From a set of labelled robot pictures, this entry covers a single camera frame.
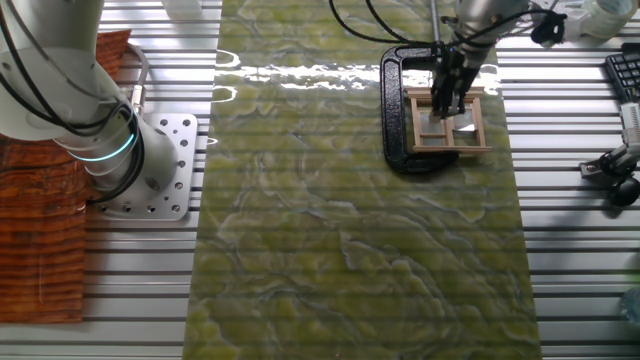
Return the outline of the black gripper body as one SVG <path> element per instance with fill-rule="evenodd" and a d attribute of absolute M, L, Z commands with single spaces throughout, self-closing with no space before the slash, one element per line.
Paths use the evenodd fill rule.
<path fill-rule="evenodd" d="M 483 64 L 483 50 L 471 45 L 441 44 L 432 85 L 434 100 L 462 100 Z"/>

